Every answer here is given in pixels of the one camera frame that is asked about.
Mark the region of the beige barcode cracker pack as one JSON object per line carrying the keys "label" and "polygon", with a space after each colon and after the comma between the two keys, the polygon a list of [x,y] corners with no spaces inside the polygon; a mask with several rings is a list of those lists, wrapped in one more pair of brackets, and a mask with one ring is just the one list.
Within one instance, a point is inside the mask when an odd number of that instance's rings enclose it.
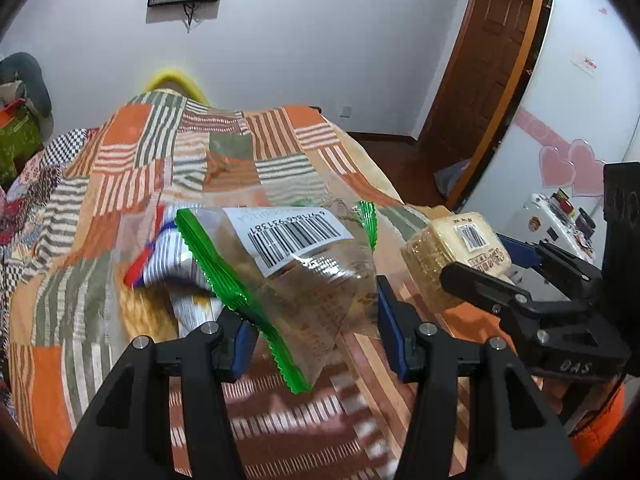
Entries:
{"label": "beige barcode cracker pack", "polygon": [[414,233],[400,252],[427,310],[434,314],[461,304],[439,281],[448,264],[464,263],[503,281],[512,266],[496,232],[478,212],[432,220],[425,229]]}

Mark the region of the green-edged clear cookie bag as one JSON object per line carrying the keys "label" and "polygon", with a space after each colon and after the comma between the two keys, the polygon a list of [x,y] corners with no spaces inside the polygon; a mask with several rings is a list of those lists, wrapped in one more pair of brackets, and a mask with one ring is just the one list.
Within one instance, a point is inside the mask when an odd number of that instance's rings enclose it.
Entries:
{"label": "green-edged clear cookie bag", "polygon": [[176,225],[222,304],[258,328],[294,393],[308,392],[337,337],[374,335],[374,203],[181,208]]}

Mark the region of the blue white snack bag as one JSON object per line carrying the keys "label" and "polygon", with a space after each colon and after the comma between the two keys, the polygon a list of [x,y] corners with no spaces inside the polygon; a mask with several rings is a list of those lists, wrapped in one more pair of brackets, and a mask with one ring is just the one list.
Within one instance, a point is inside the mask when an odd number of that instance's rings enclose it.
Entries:
{"label": "blue white snack bag", "polygon": [[183,207],[186,204],[156,206],[152,235],[122,279],[132,289],[152,287],[168,293],[179,337],[215,322],[222,311],[222,302],[178,231],[177,212]]}

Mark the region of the small puffed biscuit bag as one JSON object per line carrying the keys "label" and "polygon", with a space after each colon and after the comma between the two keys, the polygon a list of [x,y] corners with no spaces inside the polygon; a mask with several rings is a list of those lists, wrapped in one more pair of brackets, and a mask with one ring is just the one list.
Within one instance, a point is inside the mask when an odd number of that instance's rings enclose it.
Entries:
{"label": "small puffed biscuit bag", "polygon": [[118,290],[119,316],[128,340],[139,335],[150,336],[156,342],[178,338],[178,324],[169,294],[163,287]]}

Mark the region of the clear plastic storage bin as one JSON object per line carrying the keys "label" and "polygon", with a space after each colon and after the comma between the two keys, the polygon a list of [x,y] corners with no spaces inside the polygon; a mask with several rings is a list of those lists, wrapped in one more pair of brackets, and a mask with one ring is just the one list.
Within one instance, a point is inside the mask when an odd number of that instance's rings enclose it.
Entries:
{"label": "clear plastic storage bin", "polygon": [[341,334],[375,334],[376,206],[342,181],[272,204],[229,192],[155,213],[122,284],[162,290],[183,332],[229,309],[308,376]]}

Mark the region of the brown wooden door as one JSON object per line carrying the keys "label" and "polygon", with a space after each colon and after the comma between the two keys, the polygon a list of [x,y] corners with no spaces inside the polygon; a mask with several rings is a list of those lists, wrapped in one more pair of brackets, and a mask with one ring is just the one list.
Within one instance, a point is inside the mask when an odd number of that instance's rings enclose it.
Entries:
{"label": "brown wooden door", "polygon": [[533,45],[542,0],[469,0],[418,141],[416,202],[457,206],[496,143]]}

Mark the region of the checkered patterned quilt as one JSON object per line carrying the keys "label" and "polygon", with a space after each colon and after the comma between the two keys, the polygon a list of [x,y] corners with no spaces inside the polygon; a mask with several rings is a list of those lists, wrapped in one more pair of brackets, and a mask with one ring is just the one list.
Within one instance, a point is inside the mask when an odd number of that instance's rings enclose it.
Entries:
{"label": "checkered patterned quilt", "polygon": [[54,138],[26,162],[9,193],[1,194],[1,312],[9,312],[12,292],[40,266],[37,244],[46,208],[62,183],[64,170],[87,146],[97,128],[73,129]]}

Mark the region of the patchwork striped bed blanket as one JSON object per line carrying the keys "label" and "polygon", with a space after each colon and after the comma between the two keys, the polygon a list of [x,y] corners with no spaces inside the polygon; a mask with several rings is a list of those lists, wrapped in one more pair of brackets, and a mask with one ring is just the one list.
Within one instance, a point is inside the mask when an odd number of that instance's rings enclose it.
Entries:
{"label": "patchwork striped bed blanket", "polygon": [[431,310],[405,244],[447,211],[404,204],[319,112],[217,110],[145,92],[33,157],[1,229],[17,423],[57,472],[131,339],[190,333],[222,300],[257,314],[224,385],[251,479],[389,479],[416,390],[387,364],[375,279]]}

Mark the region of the orange flat box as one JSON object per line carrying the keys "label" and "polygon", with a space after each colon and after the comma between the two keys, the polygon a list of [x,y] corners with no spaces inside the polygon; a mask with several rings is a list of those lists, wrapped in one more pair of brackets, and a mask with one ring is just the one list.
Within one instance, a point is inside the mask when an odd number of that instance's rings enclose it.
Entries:
{"label": "orange flat box", "polygon": [[0,128],[9,125],[16,117],[17,113],[24,107],[26,101],[24,99],[15,99],[0,110]]}

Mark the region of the grey green pillow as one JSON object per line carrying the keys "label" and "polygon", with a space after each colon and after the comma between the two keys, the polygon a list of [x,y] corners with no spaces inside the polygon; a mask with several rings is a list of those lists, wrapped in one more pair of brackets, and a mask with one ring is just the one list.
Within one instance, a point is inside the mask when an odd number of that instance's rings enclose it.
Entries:
{"label": "grey green pillow", "polygon": [[1,60],[1,83],[21,81],[26,91],[26,99],[35,107],[35,113],[41,117],[51,115],[51,100],[42,70],[37,60],[29,53],[13,53]]}

